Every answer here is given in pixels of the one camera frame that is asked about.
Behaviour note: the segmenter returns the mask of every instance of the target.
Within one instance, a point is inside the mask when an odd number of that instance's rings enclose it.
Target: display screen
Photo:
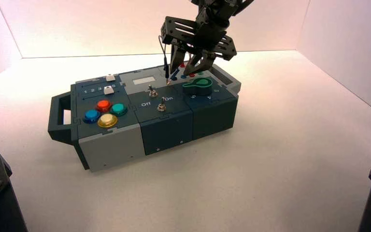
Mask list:
[[[147,82],[151,82],[151,81],[155,81],[153,76],[148,76],[148,77],[133,80],[133,83],[135,85],[138,85],[138,84],[143,84],[143,83],[147,83]]]

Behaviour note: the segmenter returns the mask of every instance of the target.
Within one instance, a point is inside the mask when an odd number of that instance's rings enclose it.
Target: round arcade button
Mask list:
[[[85,123],[95,123],[100,117],[100,112],[97,110],[86,111],[83,121]]]
[[[104,112],[109,111],[111,107],[112,107],[112,103],[110,101],[102,100],[97,103],[96,109],[104,113]]]
[[[103,114],[97,121],[99,127],[108,128],[112,127],[117,123],[118,119],[112,114]]]
[[[114,104],[110,110],[110,113],[117,116],[125,115],[127,113],[127,107],[121,103]]]

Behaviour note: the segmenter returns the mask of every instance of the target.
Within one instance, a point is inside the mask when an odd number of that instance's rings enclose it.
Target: red button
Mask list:
[[[102,113],[109,111],[110,107],[112,107],[112,103],[108,100],[102,100],[97,103],[97,110]]]

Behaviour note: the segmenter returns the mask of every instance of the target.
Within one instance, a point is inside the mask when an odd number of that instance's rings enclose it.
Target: white table surface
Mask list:
[[[52,96],[161,55],[24,59],[0,74],[0,153],[29,231],[355,231],[371,108],[296,51],[216,63],[242,82],[234,128],[107,171],[52,141]]]

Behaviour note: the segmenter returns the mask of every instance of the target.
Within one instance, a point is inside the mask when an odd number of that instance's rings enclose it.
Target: teal button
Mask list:
[[[117,116],[122,116],[125,113],[127,113],[127,107],[125,107],[123,104],[114,104],[112,106],[112,109],[110,110],[110,113],[115,114]]]

